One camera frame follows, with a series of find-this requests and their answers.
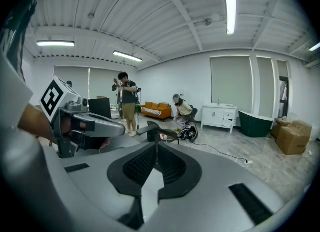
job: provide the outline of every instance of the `green bathtub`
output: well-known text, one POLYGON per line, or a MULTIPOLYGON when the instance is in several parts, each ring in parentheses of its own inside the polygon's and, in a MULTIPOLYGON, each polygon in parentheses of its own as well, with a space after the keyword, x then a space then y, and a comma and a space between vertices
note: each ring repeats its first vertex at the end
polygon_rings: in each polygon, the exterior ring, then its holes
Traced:
POLYGON ((248 137, 266 137, 270 132, 273 118, 250 114, 244 111, 239 112, 241 131, 248 137))

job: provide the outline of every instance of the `floor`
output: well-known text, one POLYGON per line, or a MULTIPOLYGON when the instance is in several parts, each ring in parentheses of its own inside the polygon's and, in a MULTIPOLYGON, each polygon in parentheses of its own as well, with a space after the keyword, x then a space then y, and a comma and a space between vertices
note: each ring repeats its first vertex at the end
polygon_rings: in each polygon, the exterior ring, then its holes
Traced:
MULTIPOLYGON (((158 123, 164 129, 176 128, 171 118, 163 122, 160 119, 144 115, 139 116, 140 128, 147 126, 148 120, 158 123)), ((233 129, 232 134, 229 134, 229 130, 223 128, 204 126, 203 129, 200 129, 200 124, 197 124, 197 127, 198 138, 195 140, 196 144, 208 144, 220 152, 246 158, 253 161, 253 163, 245 164, 243 160, 222 155, 207 145, 198 146, 186 140, 181 141, 181 145, 234 160, 267 183, 286 202, 303 192, 306 186, 310 184, 319 162, 319 142, 309 142, 306 151, 302 155, 285 155, 278 148, 275 140, 270 137, 250 138, 243 135, 236 128, 233 129)), ((142 142, 146 137, 145 135, 136 135, 134 138, 142 142)), ((48 144, 46 139, 40 138, 39 141, 42 145, 48 144)))

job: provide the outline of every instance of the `person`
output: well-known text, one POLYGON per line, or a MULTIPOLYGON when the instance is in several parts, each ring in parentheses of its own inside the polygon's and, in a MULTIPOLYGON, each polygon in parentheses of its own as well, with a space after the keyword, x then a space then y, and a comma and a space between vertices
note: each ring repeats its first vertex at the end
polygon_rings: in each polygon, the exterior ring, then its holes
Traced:
MULTIPOLYGON (((32 15, 35 13, 36 5, 36 0, 21 0, 10 11, 0 28, 0 49, 23 80, 25 80, 22 71, 23 45, 26 30, 32 15)), ((85 129, 86 124, 80 122, 80 127, 85 129)), ((27 104, 25 107, 18 128, 57 143, 56 138, 51 133, 49 120, 45 113, 31 104, 27 104)), ((64 118, 61 121, 60 128, 62 134, 69 133, 71 119, 64 118)), ((110 139, 107 138, 102 147, 108 145, 109 142, 110 139)))
POLYGON ((72 88, 72 81, 66 81, 66 83, 72 88))
POLYGON ((174 121, 177 125, 178 135, 181 135, 181 130, 185 127, 185 123, 189 120, 192 112, 192 107, 180 97, 179 94, 174 94, 173 97, 174 105, 176 106, 176 115, 174 121))
POLYGON ((117 102, 119 104, 119 114, 120 114, 121 121, 125 122, 126 119, 125 119, 124 113, 122 111, 122 90, 118 92, 117 102))
POLYGON ((136 84, 128 79, 128 74, 126 72, 120 72, 118 74, 118 79, 122 82, 119 85, 116 78, 114 78, 114 83, 118 88, 118 92, 122 90, 122 112, 126 119, 127 131, 130 137, 137 134, 136 132, 136 120, 135 118, 135 108, 136 108, 136 84))

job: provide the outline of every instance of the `cardboard box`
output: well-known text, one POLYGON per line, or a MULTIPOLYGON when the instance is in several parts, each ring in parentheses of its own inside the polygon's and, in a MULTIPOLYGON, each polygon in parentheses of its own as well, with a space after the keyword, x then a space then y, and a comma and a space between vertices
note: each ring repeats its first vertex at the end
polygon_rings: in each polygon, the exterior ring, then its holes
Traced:
POLYGON ((276 144, 285 154, 301 154, 305 151, 311 135, 311 125, 293 121, 281 127, 276 144))
POLYGON ((275 125, 272 127, 271 134, 278 138, 280 128, 288 126, 292 121, 291 120, 283 120, 282 118, 276 118, 275 119, 275 125))

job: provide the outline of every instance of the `hair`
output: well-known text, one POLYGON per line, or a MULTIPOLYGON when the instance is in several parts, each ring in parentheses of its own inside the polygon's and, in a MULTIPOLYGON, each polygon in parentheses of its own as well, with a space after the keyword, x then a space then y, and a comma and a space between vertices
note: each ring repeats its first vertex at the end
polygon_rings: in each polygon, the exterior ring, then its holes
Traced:
POLYGON ((175 103, 174 105, 175 105, 175 106, 180 106, 180 105, 182 105, 183 101, 185 101, 185 100, 182 99, 182 98, 179 98, 179 99, 178 99, 178 102, 175 103))
POLYGON ((118 79, 119 79, 119 80, 122 80, 124 77, 129 78, 129 77, 128 77, 128 74, 127 74, 126 72, 120 72, 120 73, 118 74, 118 79))

